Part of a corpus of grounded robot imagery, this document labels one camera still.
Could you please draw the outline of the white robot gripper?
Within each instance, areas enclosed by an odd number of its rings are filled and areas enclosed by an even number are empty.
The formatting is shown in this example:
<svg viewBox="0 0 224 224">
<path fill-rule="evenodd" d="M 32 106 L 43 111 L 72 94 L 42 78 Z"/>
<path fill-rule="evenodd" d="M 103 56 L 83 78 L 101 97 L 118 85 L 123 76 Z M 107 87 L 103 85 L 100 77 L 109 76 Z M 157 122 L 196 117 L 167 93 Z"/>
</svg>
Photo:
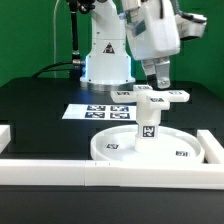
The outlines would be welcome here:
<svg viewBox="0 0 224 224">
<path fill-rule="evenodd" d="M 160 89 L 168 88 L 170 60 L 166 56 L 180 51 L 180 39 L 170 0 L 144 2 L 137 11 L 137 21 L 127 30 L 127 39 L 133 58 L 142 60 L 148 85 L 152 88 L 156 84 Z"/>
</svg>

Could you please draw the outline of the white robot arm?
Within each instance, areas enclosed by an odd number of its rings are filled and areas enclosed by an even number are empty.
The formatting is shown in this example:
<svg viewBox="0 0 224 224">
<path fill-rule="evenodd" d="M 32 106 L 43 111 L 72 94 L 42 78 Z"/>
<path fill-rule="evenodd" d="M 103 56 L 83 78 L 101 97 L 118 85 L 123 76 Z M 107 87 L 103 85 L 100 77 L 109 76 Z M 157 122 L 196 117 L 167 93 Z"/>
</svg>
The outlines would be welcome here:
<svg viewBox="0 0 224 224">
<path fill-rule="evenodd" d="M 92 12 L 92 47 L 85 59 L 83 86 L 107 91 L 135 83 L 131 61 L 142 64 L 150 86 L 170 86 L 169 57 L 180 51 L 171 0 L 96 0 Z"/>
</svg>

